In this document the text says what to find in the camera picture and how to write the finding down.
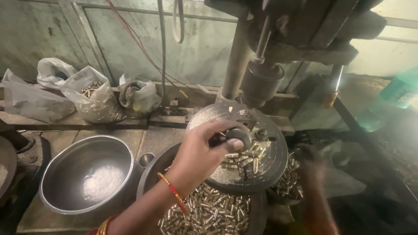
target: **stainless steel bowl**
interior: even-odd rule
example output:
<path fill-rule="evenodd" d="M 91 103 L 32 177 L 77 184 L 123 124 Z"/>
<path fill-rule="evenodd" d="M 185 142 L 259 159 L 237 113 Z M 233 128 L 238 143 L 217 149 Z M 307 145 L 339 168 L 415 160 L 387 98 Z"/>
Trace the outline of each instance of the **stainless steel bowl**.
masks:
<path fill-rule="evenodd" d="M 40 196 L 52 211 L 75 215 L 112 199 L 132 173 L 134 157 L 120 139 L 95 135 L 55 157 L 43 175 Z"/>

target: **electrical cable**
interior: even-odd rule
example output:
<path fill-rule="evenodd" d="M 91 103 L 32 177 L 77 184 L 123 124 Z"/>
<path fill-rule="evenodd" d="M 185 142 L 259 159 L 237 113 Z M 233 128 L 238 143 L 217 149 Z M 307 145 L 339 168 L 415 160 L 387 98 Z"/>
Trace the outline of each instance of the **electrical cable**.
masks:
<path fill-rule="evenodd" d="M 146 56 L 146 58 L 148 59 L 148 61 L 157 69 L 158 72 L 162 73 L 162 69 L 160 69 L 155 63 L 154 61 L 150 58 L 150 56 L 148 55 L 147 51 L 145 50 L 145 47 L 140 39 L 140 37 L 138 36 L 138 34 L 133 30 L 133 28 L 126 22 L 126 20 L 119 14 L 119 12 L 115 9 L 115 6 L 113 5 L 111 0 L 106 0 L 106 2 L 109 4 L 110 9 L 113 11 L 113 13 L 116 15 L 116 17 L 118 18 L 118 20 L 120 21 L 120 23 L 122 24 L 123 28 L 129 33 L 129 35 L 132 37 L 132 39 L 135 41 L 135 43 L 138 45 L 138 47 L 141 49 L 141 51 L 144 53 L 144 55 Z M 169 74 L 166 74 L 168 77 L 170 77 L 171 79 L 173 79 L 174 81 L 184 85 L 185 87 L 190 88 L 191 90 L 193 90 L 194 92 L 198 93 L 198 94 L 202 94 L 201 92 L 198 92 L 196 90 L 194 90 L 193 88 L 191 88 L 190 86 L 182 83 L 181 81 L 173 78 L 172 76 L 170 76 Z M 179 92 L 186 97 L 188 100 L 190 100 L 191 102 L 199 105 L 199 106 L 204 106 L 192 99 L 190 99 L 183 90 L 181 90 L 178 86 L 176 86 L 171 80 L 169 80 L 167 77 L 165 77 L 165 79 L 167 79 L 167 81 L 169 81 L 174 87 L 176 87 Z"/>
<path fill-rule="evenodd" d="M 178 38 L 177 33 L 177 5 L 178 5 L 178 17 L 180 18 L 180 38 Z M 174 0 L 174 6 L 173 6 L 173 36 L 174 40 L 181 44 L 184 40 L 184 13 L 183 13 L 183 0 Z"/>
<path fill-rule="evenodd" d="M 163 12 L 163 0 L 157 0 L 158 3 L 158 16 L 160 17 L 160 29 L 161 29 L 161 46 L 163 48 L 163 66 L 161 68 L 161 85 L 163 92 L 161 94 L 161 100 L 158 106 L 164 99 L 166 94 L 166 26 L 164 23 L 164 12 Z"/>

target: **plastic bag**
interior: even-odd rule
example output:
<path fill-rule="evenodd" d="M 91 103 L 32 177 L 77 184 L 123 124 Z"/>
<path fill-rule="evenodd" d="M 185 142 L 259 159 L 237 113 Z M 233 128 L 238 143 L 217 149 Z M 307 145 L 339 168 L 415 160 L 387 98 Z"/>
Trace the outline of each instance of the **plastic bag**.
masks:
<path fill-rule="evenodd" d="M 161 97 L 157 94 L 155 84 L 146 79 L 137 78 L 135 81 L 123 74 L 119 79 L 119 102 L 126 108 L 130 116 L 141 118 L 158 108 Z"/>
<path fill-rule="evenodd" d="M 73 113 L 76 108 L 67 98 L 33 87 L 7 69 L 4 84 L 4 110 L 47 123 Z"/>
<path fill-rule="evenodd" d="M 87 98 L 80 92 L 94 82 L 102 85 Z M 111 123 L 126 118 L 113 94 L 109 80 L 94 68 L 87 66 L 68 78 L 60 90 L 76 105 L 80 116 L 92 123 Z"/>
<path fill-rule="evenodd" d="M 65 80 L 77 70 L 57 58 L 43 58 L 38 62 L 38 76 L 36 81 L 44 87 L 59 89 Z"/>
<path fill-rule="evenodd" d="M 335 168 L 326 168 L 324 180 L 326 198 L 359 194 L 365 189 L 364 183 L 349 174 Z"/>

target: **red thread bracelet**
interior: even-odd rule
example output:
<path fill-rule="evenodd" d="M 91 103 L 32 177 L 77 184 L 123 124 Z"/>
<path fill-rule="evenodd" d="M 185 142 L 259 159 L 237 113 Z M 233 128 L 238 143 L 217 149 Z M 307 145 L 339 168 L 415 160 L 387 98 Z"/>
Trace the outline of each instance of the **red thread bracelet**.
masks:
<path fill-rule="evenodd" d="M 170 184 L 170 182 L 167 180 L 167 178 L 162 173 L 158 172 L 157 174 L 158 174 L 159 179 L 163 179 L 168 184 L 168 187 L 170 188 L 170 190 L 176 196 L 176 198 L 178 200 L 178 203 L 177 203 L 178 207 L 180 207 L 180 209 L 183 211 L 184 214 L 188 215 L 189 214 L 189 209 L 187 208 L 186 204 L 184 204 L 181 197 L 178 195 L 176 189 Z"/>

